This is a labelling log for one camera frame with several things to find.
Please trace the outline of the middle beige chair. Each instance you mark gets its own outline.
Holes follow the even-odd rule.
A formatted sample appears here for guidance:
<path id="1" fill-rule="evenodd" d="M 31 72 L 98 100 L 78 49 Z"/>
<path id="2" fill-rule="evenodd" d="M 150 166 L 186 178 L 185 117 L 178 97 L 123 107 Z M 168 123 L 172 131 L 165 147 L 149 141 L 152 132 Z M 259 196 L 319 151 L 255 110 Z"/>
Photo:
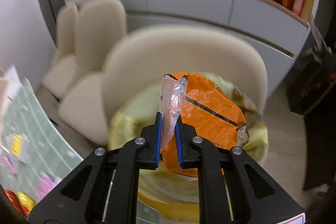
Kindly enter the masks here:
<path id="1" fill-rule="evenodd" d="M 62 58 L 42 85 L 62 100 L 88 73 L 101 71 L 110 49 L 127 34 L 127 16 L 120 0 L 91 0 L 78 8 L 75 53 Z"/>

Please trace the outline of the far beige chair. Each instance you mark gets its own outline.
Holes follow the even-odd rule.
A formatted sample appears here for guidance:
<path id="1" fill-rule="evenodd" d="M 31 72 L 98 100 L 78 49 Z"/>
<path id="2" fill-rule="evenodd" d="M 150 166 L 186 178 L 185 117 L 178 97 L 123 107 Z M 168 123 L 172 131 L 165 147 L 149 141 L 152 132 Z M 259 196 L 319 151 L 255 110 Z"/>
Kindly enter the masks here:
<path id="1" fill-rule="evenodd" d="M 56 19 L 57 51 L 52 60 L 52 67 L 62 58 L 75 53 L 75 25 L 78 16 L 78 7 L 73 2 L 67 3 L 59 10 Z"/>

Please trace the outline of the beige chair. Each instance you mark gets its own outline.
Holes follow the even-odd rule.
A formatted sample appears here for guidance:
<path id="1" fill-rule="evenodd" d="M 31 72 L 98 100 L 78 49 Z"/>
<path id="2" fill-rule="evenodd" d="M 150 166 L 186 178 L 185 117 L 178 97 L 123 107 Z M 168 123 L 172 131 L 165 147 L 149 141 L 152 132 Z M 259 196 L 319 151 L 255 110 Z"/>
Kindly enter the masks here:
<path id="1" fill-rule="evenodd" d="M 62 100 L 88 73 L 101 71 L 110 49 L 127 34 L 127 16 L 120 0 L 91 0 L 78 8 L 75 53 L 62 58 L 42 85 Z"/>
<path id="2" fill-rule="evenodd" d="M 175 72 L 211 72 L 234 83 L 262 113 L 268 77 L 259 53 L 228 32 L 157 25 L 131 32 L 108 52 L 102 71 L 78 79 L 62 99 L 59 118 L 92 142 L 105 145 L 108 122 L 129 99 Z"/>
<path id="3" fill-rule="evenodd" d="M 75 53 L 75 25 L 78 16 L 78 7 L 73 2 L 67 3 L 59 10 L 56 19 L 57 51 L 52 60 L 52 67 L 62 58 Z"/>

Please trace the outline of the green grid tablecloth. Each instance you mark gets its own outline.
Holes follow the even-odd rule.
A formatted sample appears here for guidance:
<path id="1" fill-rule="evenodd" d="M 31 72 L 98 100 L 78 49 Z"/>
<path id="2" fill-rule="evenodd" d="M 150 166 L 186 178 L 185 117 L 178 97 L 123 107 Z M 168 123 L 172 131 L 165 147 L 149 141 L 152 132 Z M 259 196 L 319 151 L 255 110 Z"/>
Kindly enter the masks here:
<path id="1" fill-rule="evenodd" d="M 28 80 L 1 115 L 1 186 L 39 203 L 83 158 L 58 132 Z"/>

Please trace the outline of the yellow red candy wrapper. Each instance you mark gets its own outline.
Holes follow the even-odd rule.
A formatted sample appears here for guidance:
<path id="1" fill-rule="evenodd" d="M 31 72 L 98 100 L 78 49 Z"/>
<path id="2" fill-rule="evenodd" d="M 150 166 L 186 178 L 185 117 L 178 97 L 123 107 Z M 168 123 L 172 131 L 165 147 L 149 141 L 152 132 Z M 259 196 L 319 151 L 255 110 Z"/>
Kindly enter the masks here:
<path id="1" fill-rule="evenodd" d="M 13 192 L 11 190 L 5 189 L 4 192 L 17 211 L 23 217 L 28 218 L 35 206 L 35 201 L 20 191 Z"/>

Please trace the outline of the orange snack bag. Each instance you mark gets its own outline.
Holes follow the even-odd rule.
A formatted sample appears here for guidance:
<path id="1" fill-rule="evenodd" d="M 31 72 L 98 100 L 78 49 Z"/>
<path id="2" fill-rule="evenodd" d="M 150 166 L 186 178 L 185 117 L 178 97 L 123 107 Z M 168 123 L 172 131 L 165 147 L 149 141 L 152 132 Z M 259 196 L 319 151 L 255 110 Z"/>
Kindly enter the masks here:
<path id="1" fill-rule="evenodd" d="M 199 73 L 164 75 L 159 111 L 162 114 L 161 154 L 166 168 L 178 175 L 197 177 L 196 169 L 179 166 L 175 141 L 178 118 L 195 128 L 196 133 L 216 147 L 230 149 L 244 134 L 243 112 L 223 89 Z"/>

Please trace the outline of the green trash bag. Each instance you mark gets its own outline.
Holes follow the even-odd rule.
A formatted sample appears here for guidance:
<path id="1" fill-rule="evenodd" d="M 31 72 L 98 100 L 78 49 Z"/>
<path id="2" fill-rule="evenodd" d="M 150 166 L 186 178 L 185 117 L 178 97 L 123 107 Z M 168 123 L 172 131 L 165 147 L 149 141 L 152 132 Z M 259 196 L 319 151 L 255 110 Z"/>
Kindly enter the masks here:
<path id="1" fill-rule="evenodd" d="M 235 162 L 234 149 L 247 154 L 250 160 L 261 161 L 268 151 L 266 125 L 254 103 L 232 83 L 213 73 L 199 73 L 218 84 L 243 112 L 244 134 L 237 145 L 224 149 L 199 136 L 191 125 L 181 123 L 183 144 L 182 169 L 196 169 L 197 177 L 186 177 L 169 171 L 160 153 L 155 167 L 155 117 L 159 111 L 161 81 L 139 92 L 110 120 L 109 148 L 119 149 L 125 160 L 117 168 L 120 180 L 127 170 L 128 179 L 137 187 L 138 198 L 164 217 L 181 222 L 208 219 L 224 222 L 234 211 L 226 194 L 227 186 L 241 187 L 243 168 Z"/>

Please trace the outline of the near beige chair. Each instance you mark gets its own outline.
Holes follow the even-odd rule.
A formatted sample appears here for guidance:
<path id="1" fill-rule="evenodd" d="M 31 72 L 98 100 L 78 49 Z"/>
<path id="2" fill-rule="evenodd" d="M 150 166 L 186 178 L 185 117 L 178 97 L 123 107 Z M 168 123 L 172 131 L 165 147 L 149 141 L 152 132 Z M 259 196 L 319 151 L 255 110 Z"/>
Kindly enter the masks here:
<path id="1" fill-rule="evenodd" d="M 92 142 L 105 145 L 108 122 L 129 99 L 175 72 L 211 72 L 234 83 L 262 113 L 268 77 L 259 53 L 228 32 L 157 25 L 131 32 L 108 52 L 102 71 L 78 79 L 62 99 L 59 118 Z"/>

